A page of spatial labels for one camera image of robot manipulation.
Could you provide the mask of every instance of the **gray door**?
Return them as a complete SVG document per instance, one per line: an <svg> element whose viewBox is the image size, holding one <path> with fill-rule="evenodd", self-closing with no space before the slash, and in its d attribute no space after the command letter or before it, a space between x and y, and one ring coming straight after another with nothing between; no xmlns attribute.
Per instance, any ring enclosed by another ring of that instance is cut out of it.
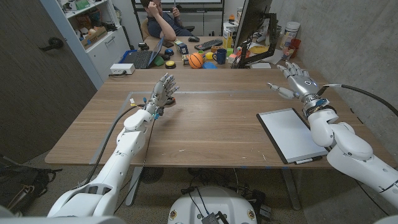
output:
<svg viewBox="0 0 398 224"><path fill-rule="evenodd" d="M57 143L96 88L39 0L1 0L0 21L0 154L22 163ZM41 51L50 37L63 47Z"/></svg>

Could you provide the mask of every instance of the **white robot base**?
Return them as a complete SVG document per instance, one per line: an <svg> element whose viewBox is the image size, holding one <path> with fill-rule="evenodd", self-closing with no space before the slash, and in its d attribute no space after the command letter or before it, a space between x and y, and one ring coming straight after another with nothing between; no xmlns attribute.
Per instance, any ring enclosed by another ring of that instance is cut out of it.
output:
<svg viewBox="0 0 398 224"><path fill-rule="evenodd" d="M204 217L208 216L206 209L209 213L217 214L221 212L228 223L257 223L251 204L233 190L219 186L203 186L190 192L190 195L185 194L174 202L170 209L168 224L202 224L201 214Z"/></svg>

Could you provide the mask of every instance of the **orange ball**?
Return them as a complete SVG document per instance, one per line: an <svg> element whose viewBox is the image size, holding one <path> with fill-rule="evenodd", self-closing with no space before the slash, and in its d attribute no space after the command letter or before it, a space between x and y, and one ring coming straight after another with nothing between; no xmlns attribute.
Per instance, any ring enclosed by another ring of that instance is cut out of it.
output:
<svg viewBox="0 0 398 224"><path fill-rule="evenodd" d="M191 54L188 61L192 68L201 68L203 66L203 57L199 53Z"/></svg>

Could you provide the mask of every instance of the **man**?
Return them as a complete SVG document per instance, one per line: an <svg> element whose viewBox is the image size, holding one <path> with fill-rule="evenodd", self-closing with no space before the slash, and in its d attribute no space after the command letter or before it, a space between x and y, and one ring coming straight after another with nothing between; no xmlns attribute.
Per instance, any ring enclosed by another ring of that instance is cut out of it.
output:
<svg viewBox="0 0 398 224"><path fill-rule="evenodd" d="M142 6L148 13L148 32L153 37L175 41L176 36L191 36L191 32L184 29L180 19L180 11L173 7L173 17L163 13L161 0L141 0Z"/></svg>

